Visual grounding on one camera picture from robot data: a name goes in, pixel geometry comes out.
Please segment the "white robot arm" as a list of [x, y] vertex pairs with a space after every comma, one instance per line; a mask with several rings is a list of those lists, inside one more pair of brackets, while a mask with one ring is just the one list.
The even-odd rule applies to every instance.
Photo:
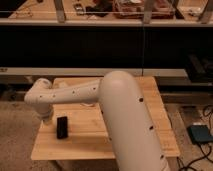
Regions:
[[97, 102], [119, 171], [170, 171], [144, 95], [127, 72], [112, 71], [95, 81], [57, 89], [40, 78], [24, 101], [44, 121], [52, 117], [55, 104]]

